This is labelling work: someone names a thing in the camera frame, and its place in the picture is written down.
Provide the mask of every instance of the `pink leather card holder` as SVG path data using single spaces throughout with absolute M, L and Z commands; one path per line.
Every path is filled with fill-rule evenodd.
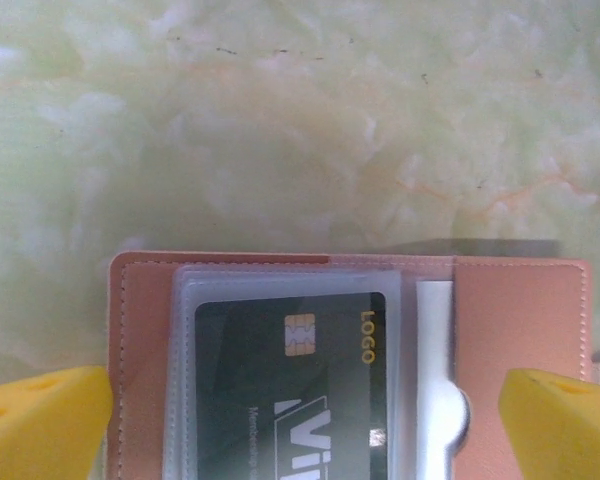
M 591 379 L 591 281 L 586 263 L 556 259 L 405 255 L 130 252 L 111 265 L 109 372 L 116 396 L 107 478 L 162 476 L 172 278 L 190 263 L 392 267 L 453 279 L 458 386 L 471 404 L 455 478 L 522 478 L 499 420 L 507 370 L 539 368 Z

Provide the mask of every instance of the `marble surface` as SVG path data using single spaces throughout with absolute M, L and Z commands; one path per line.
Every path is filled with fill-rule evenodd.
M 583 257 L 600 348 L 600 0 L 0 0 L 0 382 L 131 248 Z

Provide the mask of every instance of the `credit card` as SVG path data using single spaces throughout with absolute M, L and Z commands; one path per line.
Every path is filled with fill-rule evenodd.
M 194 336 L 198 479 L 388 479 L 382 294 L 204 303 Z

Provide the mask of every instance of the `wallet flap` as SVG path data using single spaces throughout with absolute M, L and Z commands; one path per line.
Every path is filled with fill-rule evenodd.
M 456 381 L 471 405 L 456 478 L 522 478 L 498 414 L 500 389 L 518 367 L 590 379 L 588 266 L 460 257 L 454 280 Z

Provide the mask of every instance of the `gold chip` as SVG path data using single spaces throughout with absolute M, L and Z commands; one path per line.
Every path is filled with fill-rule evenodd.
M 313 313 L 284 318 L 284 352 L 287 357 L 316 351 L 316 316 Z

